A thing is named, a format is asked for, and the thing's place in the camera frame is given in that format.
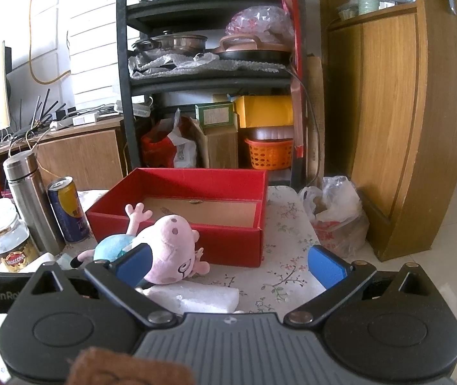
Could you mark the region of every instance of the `plastic bottle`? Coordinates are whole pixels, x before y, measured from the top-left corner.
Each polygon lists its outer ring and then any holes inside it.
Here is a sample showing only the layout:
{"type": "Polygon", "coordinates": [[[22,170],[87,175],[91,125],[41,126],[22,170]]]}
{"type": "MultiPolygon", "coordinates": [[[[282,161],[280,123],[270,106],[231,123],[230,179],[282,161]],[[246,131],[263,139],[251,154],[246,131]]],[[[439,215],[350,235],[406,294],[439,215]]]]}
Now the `plastic bottle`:
{"type": "Polygon", "coordinates": [[[0,260],[9,272],[18,272],[39,256],[25,221],[8,198],[0,199],[0,260]]]}

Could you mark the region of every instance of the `energy drink can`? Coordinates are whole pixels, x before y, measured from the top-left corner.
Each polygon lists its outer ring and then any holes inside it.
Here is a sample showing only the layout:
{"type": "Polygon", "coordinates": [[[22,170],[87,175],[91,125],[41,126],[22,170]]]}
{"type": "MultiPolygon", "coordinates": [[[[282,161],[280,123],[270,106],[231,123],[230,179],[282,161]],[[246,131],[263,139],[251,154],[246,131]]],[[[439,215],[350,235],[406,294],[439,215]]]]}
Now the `energy drink can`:
{"type": "Polygon", "coordinates": [[[79,194],[71,176],[53,181],[47,188],[55,218],[68,243],[76,243],[89,236],[89,226],[79,202],[79,194]]]}

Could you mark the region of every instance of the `floral tablecloth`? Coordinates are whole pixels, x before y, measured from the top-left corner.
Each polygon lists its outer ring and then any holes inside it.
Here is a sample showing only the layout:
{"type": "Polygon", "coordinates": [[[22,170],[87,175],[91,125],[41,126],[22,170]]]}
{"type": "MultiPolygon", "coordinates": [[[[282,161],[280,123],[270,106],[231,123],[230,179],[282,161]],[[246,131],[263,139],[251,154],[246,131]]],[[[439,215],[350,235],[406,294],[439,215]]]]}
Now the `floral tablecloth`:
{"type": "MultiPolygon", "coordinates": [[[[104,192],[80,193],[84,208],[89,208],[104,192]]],[[[296,192],[285,186],[269,187],[261,266],[251,269],[211,265],[209,274],[191,280],[238,288],[238,311],[276,312],[282,320],[286,313],[325,290],[307,267],[307,251],[314,244],[319,244],[319,240],[296,192]]],[[[63,252],[76,256],[95,245],[94,238],[89,238],[66,246],[63,252]]],[[[0,314],[0,325],[4,318],[0,314]]],[[[1,357],[0,379],[9,379],[1,357]]]]}
{"type": "Polygon", "coordinates": [[[239,289],[237,310],[284,315],[322,293],[325,288],[309,272],[307,251],[319,244],[296,192],[269,187],[264,253],[258,268],[211,265],[209,274],[192,280],[239,289]]]}

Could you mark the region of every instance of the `green box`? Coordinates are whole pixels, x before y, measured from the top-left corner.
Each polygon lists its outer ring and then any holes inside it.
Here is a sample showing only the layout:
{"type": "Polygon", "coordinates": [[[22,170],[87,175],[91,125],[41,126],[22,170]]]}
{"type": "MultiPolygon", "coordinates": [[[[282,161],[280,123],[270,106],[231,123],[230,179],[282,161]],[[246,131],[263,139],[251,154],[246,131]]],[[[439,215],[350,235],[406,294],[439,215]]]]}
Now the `green box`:
{"type": "Polygon", "coordinates": [[[230,101],[196,104],[195,108],[196,119],[203,129],[233,124],[233,103],[230,101]]]}

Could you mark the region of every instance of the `shelf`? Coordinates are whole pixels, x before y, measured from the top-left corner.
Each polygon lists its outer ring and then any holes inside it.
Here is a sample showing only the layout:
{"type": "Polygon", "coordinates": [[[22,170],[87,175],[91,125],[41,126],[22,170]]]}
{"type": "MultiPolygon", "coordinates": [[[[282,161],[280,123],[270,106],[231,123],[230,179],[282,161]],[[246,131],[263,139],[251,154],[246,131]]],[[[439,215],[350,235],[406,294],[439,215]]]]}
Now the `shelf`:
{"type": "Polygon", "coordinates": [[[267,172],[268,185],[286,185],[291,186],[291,168],[277,169],[267,172]]]}
{"type": "Polygon", "coordinates": [[[289,88],[291,76],[260,71],[207,71],[194,75],[172,75],[131,79],[132,96],[162,92],[217,88],[289,88]]]}
{"type": "Polygon", "coordinates": [[[254,5],[282,6],[282,0],[155,0],[127,6],[127,25],[152,36],[164,30],[224,29],[237,12],[254,5]]]}
{"type": "Polygon", "coordinates": [[[394,7],[383,8],[381,10],[363,14],[362,16],[352,17],[347,20],[338,20],[333,22],[333,24],[328,28],[328,31],[342,29],[348,26],[353,26],[354,24],[366,23],[368,21],[379,20],[386,17],[401,16],[403,14],[410,14],[417,12],[417,4],[414,3],[404,3],[395,5],[394,7]]]}

